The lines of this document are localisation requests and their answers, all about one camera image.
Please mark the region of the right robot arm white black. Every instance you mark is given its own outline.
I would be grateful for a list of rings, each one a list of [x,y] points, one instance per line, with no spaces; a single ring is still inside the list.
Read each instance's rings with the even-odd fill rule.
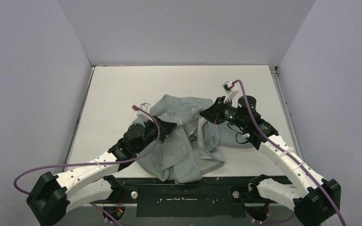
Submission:
[[[269,176],[260,175],[249,181],[248,195],[255,202],[270,199],[292,210],[304,226],[319,226],[340,210],[341,186],[311,169],[288,146],[278,131],[256,111],[256,99],[243,97],[238,106],[219,97],[200,116],[213,124],[228,122],[239,128],[247,143],[266,155],[288,178],[292,187]]]

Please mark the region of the grey zip-up jacket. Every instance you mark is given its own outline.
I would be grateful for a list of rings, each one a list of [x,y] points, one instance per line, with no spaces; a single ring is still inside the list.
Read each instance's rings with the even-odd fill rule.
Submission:
[[[201,180],[204,174],[225,164],[221,146],[251,147],[237,135],[236,126],[215,125],[199,116],[212,105],[211,99],[165,94],[149,112],[165,122],[175,122],[177,127],[164,141],[157,145],[150,143],[140,153],[142,158],[137,163],[161,181],[189,183]]]

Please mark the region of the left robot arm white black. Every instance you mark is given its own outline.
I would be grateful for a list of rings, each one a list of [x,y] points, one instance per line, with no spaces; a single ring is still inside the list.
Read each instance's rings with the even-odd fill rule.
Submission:
[[[152,142],[165,140],[177,127],[158,117],[129,126],[123,138],[96,159],[71,170],[53,175],[42,174],[26,199],[27,205],[41,226],[53,226],[66,213],[89,202],[117,202],[122,189],[114,173],[134,162],[137,154]]]

